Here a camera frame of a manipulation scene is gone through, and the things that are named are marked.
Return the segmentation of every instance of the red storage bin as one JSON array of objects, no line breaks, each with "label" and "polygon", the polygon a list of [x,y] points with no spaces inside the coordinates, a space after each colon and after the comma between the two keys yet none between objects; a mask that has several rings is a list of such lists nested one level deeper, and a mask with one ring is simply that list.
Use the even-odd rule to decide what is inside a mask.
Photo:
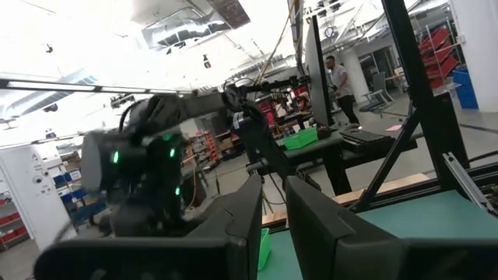
[{"label": "red storage bin", "polygon": [[16,235],[17,235],[17,236],[21,236],[21,235],[23,235],[24,233],[27,233],[27,232],[28,232],[28,230],[26,229],[26,227],[25,227],[25,226],[21,226],[20,228],[16,229],[16,230],[15,230],[15,232],[16,232]]},{"label": "red storage bin", "polygon": [[13,231],[11,233],[7,233],[4,236],[2,236],[2,241],[3,242],[9,242],[10,240],[16,238],[16,236],[17,236],[16,231]]},{"label": "red storage bin", "polygon": [[8,216],[0,218],[0,226],[6,224],[7,222],[10,222],[10,218]]},{"label": "red storage bin", "polygon": [[15,221],[17,219],[20,219],[21,215],[19,215],[19,213],[14,213],[14,214],[10,215],[9,218],[11,221]]}]

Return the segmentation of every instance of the keyboard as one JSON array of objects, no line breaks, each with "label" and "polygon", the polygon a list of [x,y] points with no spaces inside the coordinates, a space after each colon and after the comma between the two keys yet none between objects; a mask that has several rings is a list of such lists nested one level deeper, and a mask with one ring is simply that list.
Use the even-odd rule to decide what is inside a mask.
[{"label": "keyboard", "polygon": [[396,139],[391,136],[377,135],[361,129],[341,131],[344,138],[342,147],[351,152],[368,152],[379,149],[390,149]]}]

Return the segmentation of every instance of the teal table surface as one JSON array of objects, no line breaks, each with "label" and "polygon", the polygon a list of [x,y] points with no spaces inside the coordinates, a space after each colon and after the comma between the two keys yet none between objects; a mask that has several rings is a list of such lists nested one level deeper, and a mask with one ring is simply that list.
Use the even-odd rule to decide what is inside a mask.
[{"label": "teal table surface", "polygon": [[303,280],[290,231],[270,234],[272,251],[258,280]]},{"label": "teal table surface", "polygon": [[359,213],[399,238],[498,238],[498,219],[446,191]]}]

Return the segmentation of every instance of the black pants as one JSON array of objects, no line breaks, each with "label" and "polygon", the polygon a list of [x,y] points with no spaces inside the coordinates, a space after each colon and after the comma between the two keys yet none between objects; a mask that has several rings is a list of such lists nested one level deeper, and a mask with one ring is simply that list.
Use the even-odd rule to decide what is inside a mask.
[{"label": "black pants", "polygon": [[341,107],[344,114],[348,117],[349,123],[359,124],[358,117],[356,117],[355,112],[352,110],[352,102],[352,96],[343,96],[337,99],[337,103]]}]

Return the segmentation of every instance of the yellow cable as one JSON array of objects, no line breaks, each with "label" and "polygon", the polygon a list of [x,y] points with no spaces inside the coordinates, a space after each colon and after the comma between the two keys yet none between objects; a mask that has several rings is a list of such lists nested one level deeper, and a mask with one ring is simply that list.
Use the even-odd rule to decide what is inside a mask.
[{"label": "yellow cable", "polygon": [[255,79],[256,83],[255,83],[255,85],[259,84],[260,81],[261,81],[261,79],[263,79],[263,75],[265,74],[266,69],[270,65],[270,61],[272,61],[273,55],[275,55],[275,52],[277,51],[277,48],[279,48],[279,45],[282,42],[282,39],[284,37],[284,33],[286,32],[286,29],[287,29],[287,23],[290,21],[290,14],[293,11],[293,7],[294,7],[295,3],[296,3],[296,0],[293,0],[293,3],[289,6],[289,15],[287,16],[286,24],[283,25],[282,32],[280,33],[280,38],[277,41],[277,44],[276,44],[275,48],[273,49],[272,54],[270,54],[270,57],[265,62],[265,65],[263,66],[263,68],[261,69],[261,71],[259,72],[259,74],[256,76],[256,79]]}]

